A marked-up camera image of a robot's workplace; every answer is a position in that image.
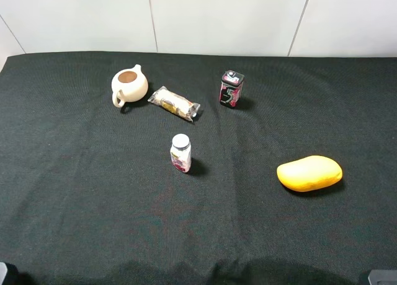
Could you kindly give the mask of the grey robot base left corner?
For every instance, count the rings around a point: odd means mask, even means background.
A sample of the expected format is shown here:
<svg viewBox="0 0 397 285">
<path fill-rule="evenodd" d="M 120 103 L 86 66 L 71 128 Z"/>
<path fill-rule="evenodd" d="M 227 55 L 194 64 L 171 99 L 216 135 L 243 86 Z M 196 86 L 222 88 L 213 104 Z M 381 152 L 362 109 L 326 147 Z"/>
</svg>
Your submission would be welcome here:
<svg viewBox="0 0 397 285">
<path fill-rule="evenodd" d="M 4 285 L 8 273 L 7 265 L 0 262 L 0 285 Z"/>
</svg>

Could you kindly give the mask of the grey robot base right corner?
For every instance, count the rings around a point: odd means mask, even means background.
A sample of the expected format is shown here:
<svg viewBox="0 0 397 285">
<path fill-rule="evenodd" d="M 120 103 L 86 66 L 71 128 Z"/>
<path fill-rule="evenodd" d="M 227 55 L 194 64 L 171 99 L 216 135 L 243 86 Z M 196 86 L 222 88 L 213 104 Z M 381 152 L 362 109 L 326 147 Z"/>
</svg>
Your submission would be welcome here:
<svg viewBox="0 0 397 285">
<path fill-rule="evenodd" d="M 371 270 L 368 274 L 369 285 L 397 285 L 396 270 Z"/>
</svg>

